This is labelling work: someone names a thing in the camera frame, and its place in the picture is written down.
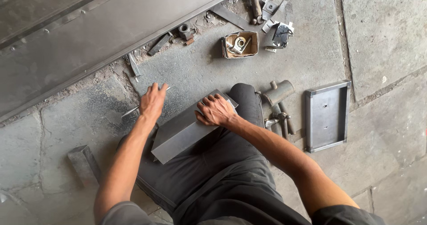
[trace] person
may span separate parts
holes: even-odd
[[[154,162],[149,150],[143,151],[167,87],[154,83],[141,97],[140,115],[120,141],[95,199],[97,224],[154,224],[130,202],[135,181],[174,224],[310,224],[275,190],[267,159],[294,181],[313,224],[384,224],[361,210],[313,159],[264,129],[261,101],[250,85],[239,83],[229,92],[239,104],[237,114],[218,94],[197,104],[198,122],[224,128],[213,145],[196,154],[184,152],[164,165]]]

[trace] hammer head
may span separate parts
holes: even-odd
[[[263,96],[270,103],[270,106],[273,107],[294,92],[295,89],[292,86],[291,82],[289,80],[284,80],[277,84],[277,89],[267,91],[263,94]]]

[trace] small cardboard box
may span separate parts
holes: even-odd
[[[231,47],[227,45],[227,42],[229,42],[230,44],[234,44],[234,42],[238,37],[243,37],[246,39],[246,41],[249,39],[249,37],[252,37],[252,40],[246,46],[242,54],[231,53],[229,51],[229,49],[231,50]],[[222,45],[222,57],[225,57],[227,59],[252,57],[258,53],[258,48],[259,48],[258,32],[238,31],[238,32],[230,33],[225,37],[221,38],[221,45]]]

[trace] gray shirt sleeve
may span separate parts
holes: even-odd
[[[101,220],[100,225],[156,225],[135,203],[122,201],[114,205]]]

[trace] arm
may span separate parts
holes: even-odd
[[[320,208],[357,204],[331,179],[319,165],[279,135],[249,123],[235,114],[229,103],[216,94],[199,102],[195,111],[199,121],[208,126],[223,126],[254,145],[271,163],[285,172],[298,188],[301,200],[312,216]]]
[[[168,85],[164,84],[161,90],[154,83],[141,97],[139,107],[140,116],[113,158],[113,163],[101,183],[93,212],[95,222],[99,224],[104,215],[117,203],[129,201],[132,188],[138,173],[141,154],[148,134],[160,117]]]

